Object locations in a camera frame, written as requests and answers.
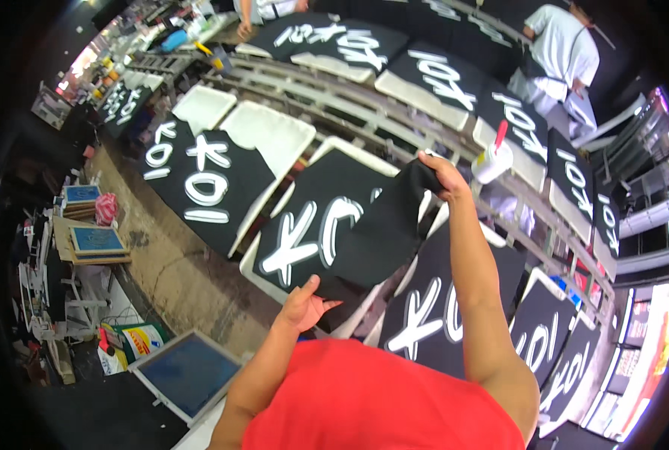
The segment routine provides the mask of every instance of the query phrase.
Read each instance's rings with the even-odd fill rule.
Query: red shirt
[[[482,387],[356,340],[297,344],[243,450],[522,450],[521,432]]]

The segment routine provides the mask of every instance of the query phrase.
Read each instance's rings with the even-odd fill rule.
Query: hand
[[[239,35],[240,39],[247,39],[249,33],[251,33],[251,23],[249,20],[243,20],[240,22],[239,27],[237,28],[237,34]]]
[[[437,194],[440,199],[448,202],[472,194],[469,185],[454,164],[443,157],[428,155],[423,151],[419,152],[417,156],[425,166],[437,172],[437,179],[445,188],[444,191]]]
[[[303,287],[294,288],[280,311],[279,317],[300,333],[311,329],[325,312],[342,303],[317,297],[314,292],[318,287],[319,276],[312,275]]]
[[[306,12],[309,9],[308,0],[298,0],[294,7],[294,12]]]
[[[580,99],[584,99],[582,95],[582,89],[585,88],[584,83],[582,83],[579,78],[574,78],[572,82],[572,92],[574,92]]]

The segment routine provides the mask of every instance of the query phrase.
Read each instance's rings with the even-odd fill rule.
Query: red handle
[[[509,122],[502,120],[499,122],[499,130],[497,130],[497,139],[494,140],[494,149],[499,149],[504,140],[504,136],[507,134],[507,128],[509,128]]]

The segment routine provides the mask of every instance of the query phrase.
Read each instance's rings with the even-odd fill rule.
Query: bottle
[[[514,163],[514,154],[504,142],[509,122],[502,120],[497,131],[497,139],[472,163],[472,175],[482,185],[488,185],[503,174]]]

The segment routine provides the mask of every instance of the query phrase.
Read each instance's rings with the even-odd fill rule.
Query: stack of screens
[[[85,221],[95,217],[95,201],[100,194],[100,188],[91,184],[65,186],[62,217],[75,221]]]
[[[70,226],[69,239],[69,250],[75,265],[132,262],[129,249],[113,228]]]

